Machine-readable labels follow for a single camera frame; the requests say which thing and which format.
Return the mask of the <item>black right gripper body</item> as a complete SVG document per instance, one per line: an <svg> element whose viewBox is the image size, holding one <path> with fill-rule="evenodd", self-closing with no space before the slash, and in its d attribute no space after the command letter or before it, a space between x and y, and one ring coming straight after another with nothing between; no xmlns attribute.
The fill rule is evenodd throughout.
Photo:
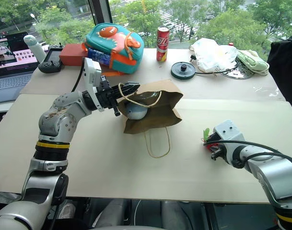
<svg viewBox="0 0 292 230"><path fill-rule="evenodd" d="M218 135L218 140L217 141L220 141L220 140L223 140L219 135ZM210 152L214 152L215 150L217 150L218 148L220 148L222 150L222 156L221 158L225 160L225 162L228 164L228 160L227 160L227 150L226 150L226 147L224 146L224 144L221 144L221 143L213 143L213 144L209 144L209 150Z"/></svg>

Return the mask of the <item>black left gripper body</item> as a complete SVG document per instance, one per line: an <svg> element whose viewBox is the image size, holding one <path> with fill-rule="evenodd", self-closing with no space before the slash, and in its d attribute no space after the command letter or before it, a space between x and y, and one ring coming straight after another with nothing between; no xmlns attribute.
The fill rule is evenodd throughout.
<svg viewBox="0 0 292 230"><path fill-rule="evenodd" d="M99 85L96 87L96 89L96 96L101 107L108 109L113 108L115 116L120 116L120 112L117 108L117 98L120 95L118 86L111 86L110 82L105 78L104 75L102 75L100 77Z"/></svg>

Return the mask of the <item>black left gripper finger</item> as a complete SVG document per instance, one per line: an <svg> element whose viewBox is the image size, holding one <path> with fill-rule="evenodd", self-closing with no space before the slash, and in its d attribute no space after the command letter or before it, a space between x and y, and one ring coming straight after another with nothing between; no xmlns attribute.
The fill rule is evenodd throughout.
<svg viewBox="0 0 292 230"><path fill-rule="evenodd" d="M136 92L132 92L132 93L129 93L127 95L125 95L125 92L119 92L119 91L113 92L113 96L116 99L123 98L124 100L129 101L129 102L133 101L132 96L134 96L134 95L136 95Z"/></svg>
<svg viewBox="0 0 292 230"><path fill-rule="evenodd" d="M118 84L118 90L122 93L135 93L139 87L140 87L140 84L136 82L127 82L127 83Z"/></svg>

